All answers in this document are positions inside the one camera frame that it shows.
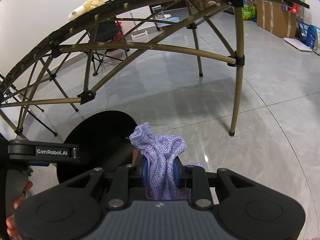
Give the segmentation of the person's left hand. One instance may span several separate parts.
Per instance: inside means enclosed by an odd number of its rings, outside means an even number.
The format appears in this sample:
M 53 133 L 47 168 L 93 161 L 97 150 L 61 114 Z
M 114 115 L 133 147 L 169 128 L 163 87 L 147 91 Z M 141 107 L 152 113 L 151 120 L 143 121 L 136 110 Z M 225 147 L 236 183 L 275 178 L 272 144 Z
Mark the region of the person's left hand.
M 13 201 L 13 208 L 17 210 L 18 206 L 25 201 L 25 193 L 33 187 L 33 182 L 28 181 L 23 189 L 22 195 L 16 198 Z M 12 239 L 22 239 L 20 236 L 19 231 L 16 228 L 15 220 L 14 220 L 14 215 L 11 215 L 6 218 L 6 225 L 7 225 L 7 233 Z

